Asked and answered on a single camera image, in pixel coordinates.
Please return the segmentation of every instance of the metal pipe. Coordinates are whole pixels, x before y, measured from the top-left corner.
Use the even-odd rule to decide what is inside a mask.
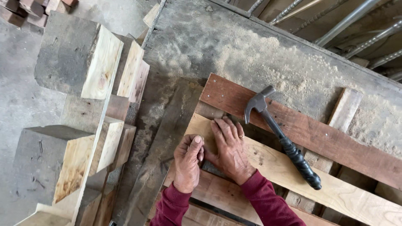
[[[309,4],[307,4],[307,5],[303,6],[303,7],[300,7],[300,8],[298,8],[297,10],[295,10],[295,11],[289,13],[288,15],[286,15],[286,16],[280,18],[279,20],[276,20],[276,21],[273,22],[271,25],[272,25],[272,26],[275,26],[275,25],[277,25],[277,24],[283,22],[284,20],[287,20],[287,19],[289,19],[289,18],[291,18],[291,17],[293,17],[293,16],[295,16],[295,15],[297,15],[297,14],[303,12],[303,11],[306,10],[306,9],[315,6],[316,4],[318,4],[318,3],[322,2],[322,1],[323,1],[323,0],[314,0],[314,1],[310,2]]]
[[[402,49],[400,49],[399,51],[397,51],[395,53],[391,53],[391,54],[388,54],[386,56],[383,56],[382,58],[374,61],[372,64],[369,65],[368,68],[373,70],[374,68],[376,68],[376,67],[378,67],[380,65],[383,65],[386,62],[391,61],[391,60],[393,60],[393,59],[395,59],[395,58],[397,58],[397,57],[399,57],[401,55],[402,55]]]
[[[388,78],[395,80],[395,81],[400,81],[400,80],[402,80],[402,72],[398,72],[396,74],[390,75]]]
[[[264,1],[264,0],[257,0],[257,1],[253,4],[253,6],[251,6],[251,8],[248,10],[248,12],[249,12],[249,13],[254,12],[254,10],[256,10],[257,7],[260,6],[263,1]]]
[[[356,55],[357,53],[361,52],[363,49],[365,49],[365,48],[371,46],[372,44],[376,43],[380,39],[388,37],[388,36],[394,34],[395,32],[398,32],[399,30],[401,30],[401,28],[402,28],[402,20],[396,22],[395,24],[393,24],[392,26],[390,26],[389,28],[387,28],[386,30],[381,32],[380,34],[372,37],[367,42],[364,42],[363,44],[360,44],[356,48],[351,49],[350,52],[345,54],[343,57],[345,57],[346,59],[349,59],[353,55]]]
[[[271,22],[269,22],[269,24],[273,24],[275,21],[279,20],[280,18],[286,16],[290,11],[292,11],[292,9],[294,9],[298,4],[300,4],[303,0],[295,0],[292,4],[290,4],[286,9],[284,9],[284,11],[282,11],[281,13],[279,13],[279,15],[271,20]]]
[[[317,13],[316,15],[314,15],[310,20],[302,23],[300,25],[300,27],[298,27],[295,31],[292,32],[292,34],[296,34],[300,30],[306,28],[308,25],[318,21],[321,17],[327,15],[329,12],[331,12],[332,10],[338,8],[340,5],[342,5],[343,3],[347,2],[347,1],[348,0],[338,0],[335,4],[331,5],[327,9],[324,9],[323,11],[321,11],[321,12]]]
[[[353,12],[347,15],[341,22],[339,22],[335,27],[333,27],[328,33],[326,33],[321,38],[314,41],[318,46],[323,47],[329,41],[331,41],[335,36],[341,33],[349,25],[360,19],[365,13],[367,13],[375,4],[380,0],[366,0],[359,7],[357,7]]]

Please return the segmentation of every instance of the red sleeve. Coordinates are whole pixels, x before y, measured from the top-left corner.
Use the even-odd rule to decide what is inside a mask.
[[[156,204],[156,213],[150,226],[181,226],[183,215],[189,208],[191,193],[181,193],[173,183],[162,191],[162,199]]]
[[[306,226],[285,200],[275,194],[272,183],[258,170],[240,187],[264,225]]]

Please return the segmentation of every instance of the nail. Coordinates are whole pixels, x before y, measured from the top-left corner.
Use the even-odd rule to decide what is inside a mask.
[[[194,138],[194,141],[195,141],[196,143],[199,143],[199,142],[201,141],[201,136],[200,136],[200,135],[197,135],[197,136]]]

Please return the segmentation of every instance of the hammer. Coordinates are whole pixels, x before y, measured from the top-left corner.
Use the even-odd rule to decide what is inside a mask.
[[[246,124],[250,121],[250,113],[253,108],[257,110],[261,114],[261,116],[265,119],[268,123],[271,130],[274,132],[276,137],[278,137],[279,142],[283,146],[283,150],[285,151],[286,155],[290,158],[293,165],[297,168],[300,172],[302,177],[307,181],[307,183],[314,188],[315,190],[321,189],[321,179],[320,177],[314,173],[311,169],[310,165],[304,159],[304,156],[300,152],[300,150],[296,147],[296,145],[283,134],[282,130],[280,129],[279,125],[275,122],[274,118],[270,115],[267,110],[267,103],[265,102],[265,98],[269,95],[273,94],[275,89],[273,86],[266,87],[260,93],[257,93],[254,97],[252,97],[248,103],[247,107],[244,110],[244,118]]]

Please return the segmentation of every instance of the reddish wooden plank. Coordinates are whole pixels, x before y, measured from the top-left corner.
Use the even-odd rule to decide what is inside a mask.
[[[216,74],[209,76],[200,100],[239,118],[256,93]],[[268,111],[296,144],[323,155],[391,187],[402,190],[402,160],[375,147],[359,143],[347,134],[290,109],[269,98]],[[256,111],[250,123],[271,131]]]

